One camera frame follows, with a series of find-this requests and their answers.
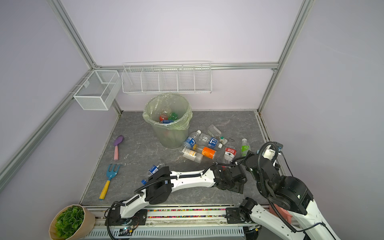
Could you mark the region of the clear square bottle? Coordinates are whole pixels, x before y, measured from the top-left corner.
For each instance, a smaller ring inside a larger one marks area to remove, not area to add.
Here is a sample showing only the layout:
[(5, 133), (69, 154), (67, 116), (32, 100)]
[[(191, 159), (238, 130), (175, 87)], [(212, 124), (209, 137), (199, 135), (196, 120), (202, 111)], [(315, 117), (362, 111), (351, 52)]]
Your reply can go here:
[(216, 139), (219, 139), (222, 136), (222, 132), (215, 125), (208, 126), (207, 132), (211, 137)]

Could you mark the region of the white label milky bottle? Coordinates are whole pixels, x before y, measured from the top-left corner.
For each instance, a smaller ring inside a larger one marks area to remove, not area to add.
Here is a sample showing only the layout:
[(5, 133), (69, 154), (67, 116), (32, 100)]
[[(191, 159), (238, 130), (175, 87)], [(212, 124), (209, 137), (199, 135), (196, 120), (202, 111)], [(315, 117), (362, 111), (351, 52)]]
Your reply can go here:
[(195, 163), (198, 163), (200, 164), (203, 160), (203, 155), (200, 154), (200, 153), (197, 153), (193, 150), (190, 150), (190, 149), (187, 149), (187, 148), (184, 148), (182, 150), (182, 153), (183, 153), (183, 157), (188, 159), (188, 160), (191, 160)]

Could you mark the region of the crushed blue label bottle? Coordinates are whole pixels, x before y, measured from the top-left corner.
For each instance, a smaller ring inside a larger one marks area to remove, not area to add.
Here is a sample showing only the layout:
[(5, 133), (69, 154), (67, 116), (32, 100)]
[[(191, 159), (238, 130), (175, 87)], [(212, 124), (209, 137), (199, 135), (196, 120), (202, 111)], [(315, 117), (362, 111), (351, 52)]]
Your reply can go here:
[(148, 170), (147, 178), (146, 178), (146, 179), (143, 179), (143, 180), (141, 181), (141, 183), (142, 183), (143, 185), (145, 185), (145, 184), (148, 182), (149, 178), (150, 178), (152, 175), (154, 175), (156, 172), (158, 172), (163, 166), (164, 166), (163, 163), (158, 163), (157, 165), (152, 165), (152, 166), (149, 168), (149, 170)]

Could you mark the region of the green soda bottle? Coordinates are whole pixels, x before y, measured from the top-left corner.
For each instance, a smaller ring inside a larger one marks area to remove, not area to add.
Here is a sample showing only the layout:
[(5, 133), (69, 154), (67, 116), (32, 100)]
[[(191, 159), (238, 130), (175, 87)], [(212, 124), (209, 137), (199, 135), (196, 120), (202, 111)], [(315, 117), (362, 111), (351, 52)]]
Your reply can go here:
[(179, 119), (179, 116), (176, 113), (171, 113), (168, 117), (168, 120), (176, 121)]

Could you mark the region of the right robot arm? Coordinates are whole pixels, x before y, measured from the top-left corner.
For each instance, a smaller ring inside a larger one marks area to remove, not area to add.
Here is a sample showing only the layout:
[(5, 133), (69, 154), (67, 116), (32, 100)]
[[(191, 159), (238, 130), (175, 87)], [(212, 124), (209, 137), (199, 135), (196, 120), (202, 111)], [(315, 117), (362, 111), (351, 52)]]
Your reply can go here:
[(255, 223), (284, 240), (337, 240), (320, 212), (313, 194), (298, 178), (282, 176), (271, 160), (249, 152), (243, 164), (257, 182), (273, 212), (255, 200), (245, 198), (237, 208), (227, 208), (228, 223)]

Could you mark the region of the green mesh trash bin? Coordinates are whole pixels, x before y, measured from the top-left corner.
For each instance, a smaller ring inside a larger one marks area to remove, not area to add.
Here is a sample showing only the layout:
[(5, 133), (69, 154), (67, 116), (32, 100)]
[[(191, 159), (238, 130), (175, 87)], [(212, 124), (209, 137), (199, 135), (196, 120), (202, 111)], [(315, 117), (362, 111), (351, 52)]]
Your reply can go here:
[(192, 117), (188, 100), (175, 93), (152, 98), (143, 112), (144, 120), (152, 126), (160, 143), (170, 149), (181, 147), (187, 139)]

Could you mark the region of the green label bottle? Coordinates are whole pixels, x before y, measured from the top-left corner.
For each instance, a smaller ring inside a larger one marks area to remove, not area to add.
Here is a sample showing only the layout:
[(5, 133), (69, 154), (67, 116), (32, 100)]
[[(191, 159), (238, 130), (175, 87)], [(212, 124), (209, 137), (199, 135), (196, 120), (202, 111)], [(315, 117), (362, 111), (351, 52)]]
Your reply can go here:
[(246, 138), (243, 138), (242, 139), (242, 147), (241, 147), (242, 157), (245, 157), (248, 154), (248, 152), (250, 151), (250, 149), (251, 149), (250, 143), (248, 142), (248, 140)]

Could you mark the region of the red label bottle red cap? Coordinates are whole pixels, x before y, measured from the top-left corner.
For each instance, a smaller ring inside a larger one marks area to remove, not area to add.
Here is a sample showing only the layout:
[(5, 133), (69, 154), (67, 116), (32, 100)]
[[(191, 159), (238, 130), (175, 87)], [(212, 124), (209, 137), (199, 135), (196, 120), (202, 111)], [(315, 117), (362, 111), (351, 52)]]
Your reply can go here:
[(237, 155), (237, 150), (233, 145), (227, 145), (224, 152), (224, 163), (230, 164)]

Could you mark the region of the orange label juice bottle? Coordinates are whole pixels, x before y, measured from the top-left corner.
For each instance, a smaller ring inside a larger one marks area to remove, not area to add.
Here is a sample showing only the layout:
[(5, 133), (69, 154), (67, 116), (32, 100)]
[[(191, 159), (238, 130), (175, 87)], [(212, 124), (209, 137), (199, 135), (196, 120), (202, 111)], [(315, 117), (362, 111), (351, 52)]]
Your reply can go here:
[(209, 148), (209, 147), (205, 147), (202, 145), (194, 145), (193, 150), (197, 153), (202, 154), (204, 157), (207, 157), (211, 160), (214, 160), (216, 158), (217, 152), (215, 150)]

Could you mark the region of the blue label bottle far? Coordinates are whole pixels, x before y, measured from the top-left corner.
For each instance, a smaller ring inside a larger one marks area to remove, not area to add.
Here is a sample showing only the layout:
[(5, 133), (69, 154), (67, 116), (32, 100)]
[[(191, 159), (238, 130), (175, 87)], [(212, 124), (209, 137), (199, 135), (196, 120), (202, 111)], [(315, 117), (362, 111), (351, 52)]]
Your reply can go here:
[(223, 144), (218, 139), (204, 133), (199, 135), (198, 142), (213, 150), (219, 150), (223, 147)]

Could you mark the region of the pink watering can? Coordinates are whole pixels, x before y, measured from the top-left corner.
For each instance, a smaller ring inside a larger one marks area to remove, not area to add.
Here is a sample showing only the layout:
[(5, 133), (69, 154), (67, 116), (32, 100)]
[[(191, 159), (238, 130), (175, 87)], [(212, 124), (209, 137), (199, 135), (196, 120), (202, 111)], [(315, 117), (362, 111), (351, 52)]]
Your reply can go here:
[[(287, 210), (284, 210), (282, 208), (280, 208), (279, 206), (275, 205), (275, 208), (277, 209), (277, 211), (280, 213), (280, 215), (289, 223), (291, 224), (292, 223), (292, 215), (287, 211)], [(269, 211), (271, 214), (273, 214), (274, 216), (278, 216), (276, 214), (276, 212), (274, 211), (274, 209), (272, 208), (272, 206), (269, 206)]]

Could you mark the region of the blue yellow garden fork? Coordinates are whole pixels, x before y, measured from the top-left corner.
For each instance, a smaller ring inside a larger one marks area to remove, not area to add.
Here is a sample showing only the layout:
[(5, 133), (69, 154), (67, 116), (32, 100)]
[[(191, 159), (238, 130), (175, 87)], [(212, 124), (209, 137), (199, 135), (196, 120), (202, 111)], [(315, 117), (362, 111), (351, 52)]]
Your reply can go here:
[(120, 169), (121, 165), (118, 165), (118, 164), (110, 164), (108, 169), (107, 169), (107, 173), (106, 173), (106, 176), (107, 176), (107, 182), (99, 196), (99, 200), (104, 200), (106, 195), (107, 195), (107, 192), (108, 192), (108, 189), (109, 189), (109, 186), (110, 186), (110, 183), (111, 183), (111, 180), (118, 174), (119, 172), (119, 169)]

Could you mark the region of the small white mesh basket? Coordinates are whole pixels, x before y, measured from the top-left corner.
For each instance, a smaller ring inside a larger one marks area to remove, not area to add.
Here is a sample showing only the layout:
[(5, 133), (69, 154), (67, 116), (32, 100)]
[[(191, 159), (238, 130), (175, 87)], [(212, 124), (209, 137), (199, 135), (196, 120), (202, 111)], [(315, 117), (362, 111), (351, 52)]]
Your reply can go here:
[(108, 111), (121, 87), (118, 71), (94, 70), (75, 92), (74, 98), (83, 110)]

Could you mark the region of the potted green plant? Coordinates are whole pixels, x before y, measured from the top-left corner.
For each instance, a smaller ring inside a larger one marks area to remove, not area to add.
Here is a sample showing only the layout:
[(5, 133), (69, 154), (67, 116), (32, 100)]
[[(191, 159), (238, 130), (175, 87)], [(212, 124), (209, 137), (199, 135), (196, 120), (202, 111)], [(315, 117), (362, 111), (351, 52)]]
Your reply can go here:
[(51, 240), (78, 240), (94, 228), (96, 217), (81, 205), (70, 205), (53, 219), (49, 229)]

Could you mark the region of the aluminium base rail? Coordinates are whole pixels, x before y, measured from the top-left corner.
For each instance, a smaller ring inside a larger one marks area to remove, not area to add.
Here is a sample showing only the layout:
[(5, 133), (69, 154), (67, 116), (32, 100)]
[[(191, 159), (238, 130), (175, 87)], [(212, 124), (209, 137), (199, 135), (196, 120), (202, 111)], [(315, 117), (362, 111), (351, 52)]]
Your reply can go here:
[(239, 217), (231, 214), (236, 208), (232, 206), (194, 206), (194, 207), (145, 207), (135, 213), (140, 218), (140, 226), (144, 225), (228, 225), (241, 224)]

